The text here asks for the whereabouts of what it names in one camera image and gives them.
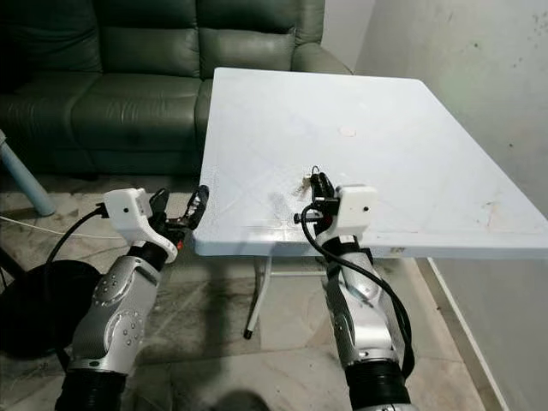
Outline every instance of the green leather sofa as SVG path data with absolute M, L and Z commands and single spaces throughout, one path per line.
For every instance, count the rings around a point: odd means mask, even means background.
M 0 128 L 32 171 L 198 175 L 216 67 L 350 74 L 324 0 L 2 0 Z

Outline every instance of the black cable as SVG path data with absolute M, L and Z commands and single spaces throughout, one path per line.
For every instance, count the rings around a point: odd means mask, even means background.
M 57 325 L 55 322 L 55 309 L 53 307 L 53 302 L 51 301 L 51 294 L 50 294 L 50 271 L 51 271 L 51 263 L 53 262 L 53 259 L 59 252 L 59 249 L 64 244 L 64 242 L 87 220 L 89 220 L 92 217 L 95 216 L 104 216 L 106 213 L 106 210 L 104 208 L 104 205 L 100 205 L 99 208 L 93 210 L 92 212 L 86 214 L 84 217 L 82 217 L 80 220 L 78 220 L 72 227 L 70 227 L 65 234 L 63 234 L 63 237 L 57 242 L 57 244 L 53 247 L 53 250 L 51 250 L 50 255 L 48 256 L 48 259 L 45 261 L 44 264 L 44 301 L 46 306 L 48 307 L 49 314 L 51 317 L 51 340 L 53 341 L 53 345 L 55 348 L 55 353 L 57 355 L 57 358 L 59 359 L 59 362 L 61 363 L 61 366 L 63 367 L 63 370 L 67 370 L 67 366 L 69 366 L 70 358 L 69 355 L 65 352 L 63 347 L 60 347 L 57 344 Z
M 3 274 L 2 267 L 0 267 L 0 276 L 2 276 L 3 289 L 6 289 L 8 287 L 8 283 L 6 282 L 6 277 Z
M 365 268 L 360 267 L 359 265 L 356 265 L 350 261 L 347 261 L 346 259 L 342 259 L 341 257 L 335 255 L 334 253 L 330 253 L 329 251 L 327 251 L 325 248 L 323 248 L 316 242 L 316 240 L 312 237 L 307 227 L 307 213 L 310 210 L 318 211 L 314 208 L 313 204 L 307 205 L 301 212 L 301 227 L 302 227 L 302 231 L 305 234 L 305 237 L 307 238 L 308 242 L 310 242 L 312 247 L 314 247 L 316 251 L 324 255 L 327 259 L 332 259 L 333 261 L 336 261 L 338 264 L 344 265 L 348 267 L 350 270 L 354 270 L 364 275 L 365 277 L 367 277 L 368 279 L 376 283 L 391 298 L 392 305 L 394 306 L 394 312 L 396 314 L 396 321 L 400 328 L 400 332 L 402 333 L 402 339 L 405 345 L 404 351 L 403 351 L 402 374 L 404 378 L 407 378 L 411 374 L 414 368 L 414 352 L 413 352 L 413 347 L 411 345 L 411 338 L 412 338 L 411 323 L 409 321 L 408 313 L 405 310 L 405 306 L 403 305 L 402 301 L 399 299 L 397 294 L 394 292 L 392 287 L 384 279 L 375 276 L 374 274 L 372 274 Z

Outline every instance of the light blue pipe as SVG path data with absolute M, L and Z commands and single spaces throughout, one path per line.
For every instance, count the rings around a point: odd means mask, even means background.
M 41 216 L 49 216 L 55 212 L 55 205 L 50 196 L 34 178 L 32 173 L 15 155 L 13 150 L 5 142 L 5 134 L 0 130 L 0 156 L 2 163 L 14 177 L 15 182 L 25 193 L 34 208 Z

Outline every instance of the sofa backrest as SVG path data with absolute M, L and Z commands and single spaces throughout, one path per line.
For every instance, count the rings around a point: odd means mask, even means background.
M 324 0 L 197 0 L 200 73 L 216 67 L 290 70 L 295 45 L 319 42 Z
M 200 76 L 196 0 L 95 0 L 95 10 L 105 72 Z
M 323 21 L 324 0 L 0 0 L 0 34 L 37 70 L 202 79 L 221 66 L 290 70 L 297 45 L 319 43 Z
M 0 0 L 0 36 L 31 69 L 101 70 L 92 0 Z

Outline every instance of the sofa cushion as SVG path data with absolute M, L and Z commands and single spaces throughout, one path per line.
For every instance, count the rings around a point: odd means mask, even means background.
M 101 69 L 91 0 L 2 0 L 0 27 L 34 70 Z
M 111 73 L 198 77 L 198 31 L 194 28 L 103 27 L 101 50 Z
M 201 77 L 212 78 L 217 67 L 291 70 L 294 46 L 293 32 L 273 34 L 201 28 Z
M 101 26 L 196 27 L 196 0 L 94 0 Z
M 195 150 L 183 152 L 90 150 L 89 155 L 99 173 L 167 176 L 198 176 L 200 174 L 200 158 Z
M 209 107 L 211 105 L 211 91 L 213 89 L 213 80 L 204 80 L 198 94 L 198 101 L 194 109 L 196 121 L 196 141 L 200 153 L 203 154 L 206 144 L 207 122 L 209 120 Z
M 287 33 L 296 25 L 299 4 L 295 0 L 199 0 L 197 12 L 200 27 Z
M 0 28 L 0 92 L 13 92 L 30 80 L 27 60 L 19 45 Z
M 12 94 L 0 94 L 0 128 L 32 147 L 76 148 L 70 114 L 96 73 L 38 72 Z
M 105 72 L 200 76 L 195 0 L 95 0 Z
M 76 139 L 93 150 L 195 150 L 200 83 L 166 75 L 105 74 L 74 106 Z

